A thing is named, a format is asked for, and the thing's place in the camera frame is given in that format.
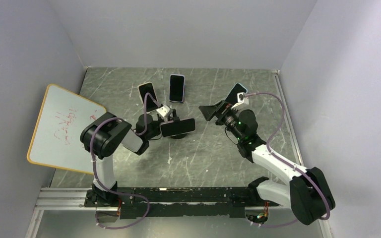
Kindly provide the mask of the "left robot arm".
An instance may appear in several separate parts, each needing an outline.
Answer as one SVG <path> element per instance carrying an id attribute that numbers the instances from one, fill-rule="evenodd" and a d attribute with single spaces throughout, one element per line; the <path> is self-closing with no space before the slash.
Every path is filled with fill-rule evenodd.
<path id="1" fill-rule="evenodd" d="M 111 206 L 121 198 L 114 176 L 113 153 L 121 145 L 136 155 L 142 155 L 151 139 L 161 135 L 160 124 L 173 117 L 157 113 L 157 119 L 144 113 L 132 124 L 110 112 L 104 113 L 88 125 L 80 135 L 84 149 L 92 156 L 93 184 L 87 192 L 85 204 Z"/>

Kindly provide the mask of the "black round base phone stand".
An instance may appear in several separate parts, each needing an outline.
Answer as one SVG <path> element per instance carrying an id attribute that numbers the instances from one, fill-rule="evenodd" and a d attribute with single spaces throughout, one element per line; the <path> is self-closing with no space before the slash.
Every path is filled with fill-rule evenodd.
<path id="1" fill-rule="evenodd" d="M 187 133 L 183 133 L 183 134 L 178 134 L 178 135 L 174 135 L 174 136 L 170 136 L 171 139 L 183 139 L 187 136 L 188 134 Z"/>

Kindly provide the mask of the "black phone without case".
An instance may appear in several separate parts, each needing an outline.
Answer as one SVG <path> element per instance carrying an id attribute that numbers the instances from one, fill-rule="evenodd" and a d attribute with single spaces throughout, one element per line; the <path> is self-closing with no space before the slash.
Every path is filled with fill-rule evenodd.
<path id="1" fill-rule="evenodd" d="M 194 118 L 182 119 L 177 123 L 176 131 L 160 131 L 163 137 L 170 137 L 183 133 L 191 133 L 196 130 L 196 122 Z"/>

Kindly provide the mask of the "phone with lilac case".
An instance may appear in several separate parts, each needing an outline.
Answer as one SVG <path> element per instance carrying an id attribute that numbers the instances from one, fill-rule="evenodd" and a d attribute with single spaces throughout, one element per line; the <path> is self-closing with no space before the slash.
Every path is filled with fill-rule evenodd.
<path id="1" fill-rule="evenodd" d="M 181 74 L 171 74 L 169 81 L 169 101 L 182 103 L 185 99 L 185 76 Z"/>

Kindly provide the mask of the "phone with beige case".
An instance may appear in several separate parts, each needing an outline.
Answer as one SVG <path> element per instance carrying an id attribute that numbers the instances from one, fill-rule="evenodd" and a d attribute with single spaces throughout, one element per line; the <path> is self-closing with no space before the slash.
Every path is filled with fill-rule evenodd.
<path id="1" fill-rule="evenodd" d="M 154 86 L 152 82 L 147 82 L 140 84 L 138 86 L 138 91 L 140 94 L 141 101 L 144 105 L 145 111 L 150 113 L 161 107 L 157 100 Z"/>

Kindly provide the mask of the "phone with light blue case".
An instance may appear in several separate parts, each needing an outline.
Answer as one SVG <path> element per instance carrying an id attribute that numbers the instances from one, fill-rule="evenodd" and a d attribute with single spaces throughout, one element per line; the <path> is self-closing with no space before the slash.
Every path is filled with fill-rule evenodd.
<path id="1" fill-rule="evenodd" d="M 229 104 L 236 104 L 238 102 L 238 93 L 247 93 L 248 90 L 241 83 L 236 83 L 229 94 L 227 95 L 225 101 Z"/>

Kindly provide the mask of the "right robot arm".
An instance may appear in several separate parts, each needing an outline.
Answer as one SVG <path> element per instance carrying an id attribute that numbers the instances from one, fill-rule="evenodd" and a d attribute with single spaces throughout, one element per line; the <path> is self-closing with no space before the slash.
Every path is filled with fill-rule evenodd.
<path id="1" fill-rule="evenodd" d="M 308 169 L 268 148 L 257 134 L 258 124 L 252 110 L 239 111 L 231 104 L 220 101 L 215 105 L 199 106 L 206 121 L 216 118 L 216 125 L 223 125 L 237 139 L 241 156 L 262 166 L 282 183 L 261 177 L 250 183 L 248 200 L 253 205 L 264 201 L 290 208 L 296 219 L 304 225 L 328 216 L 335 208 L 335 200 L 324 173 L 317 167 Z"/>

